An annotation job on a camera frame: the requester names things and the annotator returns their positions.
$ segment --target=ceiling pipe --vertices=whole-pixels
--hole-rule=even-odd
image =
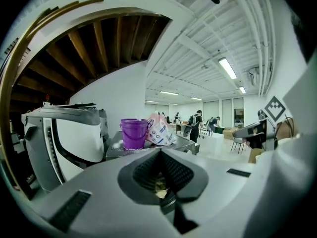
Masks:
[[[275,27],[274,27],[274,17],[273,17],[273,10],[272,10],[272,6],[271,6],[271,2],[270,0],[265,0],[265,4],[266,4],[266,8],[268,11],[268,16],[269,16],[269,21],[271,24],[271,33],[272,33],[272,49],[273,49],[273,61],[272,61],[272,72],[271,72],[271,77],[270,77],[270,81],[268,84],[268,88],[266,90],[266,92],[269,90],[269,88],[271,87],[271,83],[272,83],[272,79],[274,76],[274,71],[275,71],[275,58],[276,58],[276,38],[275,38]]]
[[[260,85],[259,85],[259,92],[258,92],[258,95],[260,96],[261,86],[262,86],[262,83],[263,83],[263,61],[262,61],[262,52],[261,52],[261,44],[260,44],[259,33],[257,31],[257,25],[255,23],[255,20],[254,20],[253,16],[252,16],[250,8],[247,5],[247,2],[245,0],[237,0],[237,1],[241,5],[241,7],[243,8],[243,10],[244,10],[244,12],[245,12],[245,14],[246,14],[246,16],[248,18],[248,21],[249,21],[253,36],[254,36],[255,41],[256,41],[256,48],[258,50],[259,68],[260,68]]]
[[[264,43],[264,81],[262,84],[262,90],[261,90],[261,95],[263,95],[265,83],[266,83],[266,78],[267,78],[267,72],[268,72],[268,40],[267,40],[267,31],[266,31],[266,26],[265,26],[265,20],[263,17],[263,13],[260,7],[260,3],[258,0],[251,0],[251,3],[254,6],[254,9],[256,11],[256,15],[259,19],[260,22],[260,29],[262,32],[263,36],[263,43]]]

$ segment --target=cardboard box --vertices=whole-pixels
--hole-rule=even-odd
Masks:
[[[223,137],[226,138],[226,139],[230,139],[230,140],[233,140],[233,135],[232,133],[235,132],[236,130],[238,130],[238,128],[224,128],[222,134],[223,134]]]

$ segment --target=staircase underside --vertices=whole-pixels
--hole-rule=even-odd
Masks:
[[[19,75],[13,87],[10,116],[54,105],[95,80],[147,60],[169,18],[140,13],[81,24],[46,45]]]

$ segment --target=plastic bag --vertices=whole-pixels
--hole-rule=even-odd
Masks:
[[[148,119],[147,141],[155,145],[169,146],[175,141],[164,116],[152,114]]]

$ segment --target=black pants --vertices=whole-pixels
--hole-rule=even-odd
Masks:
[[[198,128],[192,128],[192,131],[190,132],[189,139],[197,143],[197,138],[199,135],[199,129]]]

